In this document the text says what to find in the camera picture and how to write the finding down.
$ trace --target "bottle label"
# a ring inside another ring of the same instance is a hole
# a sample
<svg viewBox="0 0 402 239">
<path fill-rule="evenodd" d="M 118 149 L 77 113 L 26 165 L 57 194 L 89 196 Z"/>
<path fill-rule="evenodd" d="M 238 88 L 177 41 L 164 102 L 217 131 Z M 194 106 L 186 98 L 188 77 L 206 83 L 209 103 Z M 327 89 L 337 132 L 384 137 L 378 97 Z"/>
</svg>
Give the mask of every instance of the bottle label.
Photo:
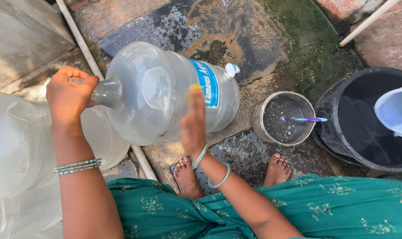
<svg viewBox="0 0 402 239">
<path fill-rule="evenodd" d="M 219 85 L 213 70 L 205 63 L 189 59 L 198 74 L 198 82 L 204 91 L 204 105 L 206 108 L 217 108 L 219 105 Z"/>
</svg>

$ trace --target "white pipe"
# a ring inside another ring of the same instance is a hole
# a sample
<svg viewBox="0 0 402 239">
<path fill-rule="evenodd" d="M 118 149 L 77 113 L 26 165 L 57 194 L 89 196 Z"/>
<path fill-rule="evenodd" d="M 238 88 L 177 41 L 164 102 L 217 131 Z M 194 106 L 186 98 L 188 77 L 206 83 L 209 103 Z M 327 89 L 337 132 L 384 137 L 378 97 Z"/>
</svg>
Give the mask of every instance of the white pipe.
<svg viewBox="0 0 402 239">
<path fill-rule="evenodd" d="M 85 56 L 86 60 L 88 61 L 93 74 L 99 76 L 100 80 L 104 80 L 101 70 L 99 69 L 98 64 L 96 63 L 95 59 L 93 58 L 92 53 L 89 51 L 89 48 L 86 45 L 86 42 L 83 39 L 79 29 L 77 28 L 77 25 L 74 22 L 73 17 L 71 17 L 71 14 L 68 11 L 66 4 L 64 3 L 64 0 L 57 0 L 57 3 L 67 21 L 67 24 L 69 25 L 69 27 L 71 29 L 71 32 L 73 33 L 74 37 L 76 38 L 77 43 L 79 44 L 80 49 L 83 52 L 83 55 Z M 158 179 L 155 176 L 154 171 L 152 170 L 151 166 L 149 165 L 148 160 L 145 157 L 144 152 L 142 151 L 141 147 L 137 146 L 137 145 L 133 145 L 133 144 L 131 144 L 131 146 L 132 146 L 132 149 L 135 152 L 136 158 L 138 159 L 138 161 L 142 167 L 142 170 L 145 172 L 145 175 L 147 176 L 147 178 L 158 181 Z"/>
<path fill-rule="evenodd" d="M 158 181 L 141 147 L 134 144 L 130 144 L 130 146 L 132 147 L 133 152 L 135 152 L 136 158 L 138 158 L 139 164 L 141 165 L 142 170 L 145 172 L 147 178 Z"/>
<path fill-rule="evenodd" d="M 388 0 L 385 2 L 378 10 L 376 10 L 368 19 L 366 19 L 363 23 L 361 23 L 350 35 L 348 35 L 342 42 L 339 44 L 340 47 L 347 45 L 351 40 L 353 40 L 357 35 L 359 35 L 363 30 L 365 30 L 370 24 L 373 24 L 376 19 L 378 19 L 382 14 L 384 14 L 388 9 L 390 9 L 394 4 L 399 2 L 400 0 Z"/>
<path fill-rule="evenodd" d="M 83 55 L 85 56 L 86 60 L 89 63 L 89 67 L 91 68 L 92 72 L 94 75 L 99 76 L 100 80 L 104 80 L 104 76 L 101 73 L 101 70 L 98 67 L 98 64 L 96 63 L 95 59 L 92 56 L 91 51 L 89 51 L 88 46 L 86 45 L 85 40 L 82 37 L 82 34 L 80 33 L 79 29 L 77 28 L 76 23 L 74 22 L 73 17 L 71 16 L 70 12 L 68 11 L 68 8 L 66 4 L 64 3 L 64 0 L 57 0 L 58 6 L 61 9 L 61 12 L 64 15 L 64 18 L 67 21 L 67 24 L 69 25 L 71 32 L 73 33 L 74 37 L 76 38 L 77 43 L 80 46 L 80 50 L 82 50 Z"/>
</svg>

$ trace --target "bangle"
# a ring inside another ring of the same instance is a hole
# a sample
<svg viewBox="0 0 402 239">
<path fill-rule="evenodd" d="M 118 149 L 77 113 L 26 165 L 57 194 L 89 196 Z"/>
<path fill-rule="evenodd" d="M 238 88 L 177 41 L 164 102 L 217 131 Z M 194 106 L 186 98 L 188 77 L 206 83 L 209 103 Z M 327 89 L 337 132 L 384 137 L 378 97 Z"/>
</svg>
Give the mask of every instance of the bangle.
<svg viewBox="0 0 402 239">
<path fill-rule="evenodd" d="M 99 161 L 99 160 L 101 160 L 101 159 L 94 159 L 94 160 L 87 160 L 87 161 L 83 161 L 83 162 L 72 163 L 72 164 L 68 164 L 68 165 L 64 165 L 64 166 L 55 167 L 54 170 L 63 169 L 63 168 L 71 168 L 73 166 L 79 166 L 79 165 L 82 165 L 82 164 L 88 164 L 88 163 L 96 162 L 96 161 Z"/>
<path fill-rule="evenodd" d="M 75 166 L 75 167 L 70 167 L 70 168 L 55 169 L 54 172 L 55 173 L 60 173 L 60 172 L 70 171 L 70 170 L 73 170 L 73 169 L 80 169 L 80 168 L 86 168 L 86 167 L 89 167 L 89 166 L 95 166 L 95 165 L 98 165 L 98 164 L 101 164 L 101 162 L 93 162 L 93 163 L 90 163 L 90 164 L 85 164 L 85 165 Z"/>
<path fill-rule="evenodd" d="M 205 145 L 201 154 L 198 156 L 197 161 L 195 161 L 195 163 L 192 165 L 192 169 L 195 169 L 198 166 L 198 164 L 201 162 L 201 159 L 204 157 L 204 154 L 207 152 L 207 149 L 208 149 L 208 146 Z"/>
<path fill-rule="evenodd" d="M 213 184 L 211 181 L 210 181 L 210 179 L 208 179 L 208 185 L 211 187 L 211 188 L 218 188 L 218 187 L 220 187 L 220 185 L 222 185 L 225 181 L 226 181 L 226 179 L 227 179 L 227 177 L 229 176 L 229 173 L 230 173 L 230 166 L 229 166 L 229 164 L 226 164 L 226 168 L 227 168 L 227 173 L 226 173 L 226 176 L 225 176 L 225 178 L 223 179 L 223 181 L 222 182 L 220 182 L 219 184 Z"/>
<path fill-rule="evenodd" d="M 98 164 L 98 165 L 95 165 L 95 166 L 90 166 L 90 167 L 85 167 L 85 168 L 79 168 L 79 169 L 73 169 L 73 170 L 69 170 L 69 171 L 65 171 L 65 172 L 55 173 L 55 175 L 57 175 L 57 174 L 73 173 L 73 172 L 83 171 L 83 170 L 91 169 L 91 168 L 98 168 L 99 166 L 102 166 L 102 165 L 101 165 L 101 164 Z"/>
</svg>

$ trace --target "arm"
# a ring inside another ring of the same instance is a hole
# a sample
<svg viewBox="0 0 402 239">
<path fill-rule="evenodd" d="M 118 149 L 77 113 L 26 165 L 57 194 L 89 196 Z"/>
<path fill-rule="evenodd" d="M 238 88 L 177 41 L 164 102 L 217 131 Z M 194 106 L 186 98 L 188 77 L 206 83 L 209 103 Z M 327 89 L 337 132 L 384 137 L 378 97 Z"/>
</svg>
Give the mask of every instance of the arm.
<svg viewBox="0 0 402 239">
<path fill-rule="evenodd" d="M 191 91 L 190 111 L 181 120 L 181 137 L 185 152 L 197 159 L 205 145 L 205 108 L 200 90 Z M 220 183 L 227 173 L 226 166 L 209 154 L 199 166 L 214 184 Z M 233 172 L 219 190 L 258 238 L 303 237 L 267 198 Z"/>
<path fill-rule="evenodd" d="M 85 81 L 77 85 L 68 81 L 69 77 Z M 98 82 L 98 78 L 66 66 L 46 86 L 58 166 L 94 159 L 80 114 Z M 60 175 L 60 189 L 64 238 L 124 238 L 116 204 L 99 168 Z"/>
</svg>

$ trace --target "green kurta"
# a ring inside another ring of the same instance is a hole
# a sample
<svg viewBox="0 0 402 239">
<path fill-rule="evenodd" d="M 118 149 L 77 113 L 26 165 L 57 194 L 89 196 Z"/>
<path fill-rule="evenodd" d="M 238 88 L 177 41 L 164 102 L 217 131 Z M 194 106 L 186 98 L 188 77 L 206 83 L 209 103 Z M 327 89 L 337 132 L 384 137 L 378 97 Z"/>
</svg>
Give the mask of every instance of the green kurta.
<svg viewBox="0 0 402 239">
<path fill-rule="evenodd" d="M 196 201 L 169 185 L 108 182 L 128 238 L 257 238 L 222 193 Z M 306 237 L 402 239 L 402 182 L 307 175 L 257 189 Z"/>
</svg>

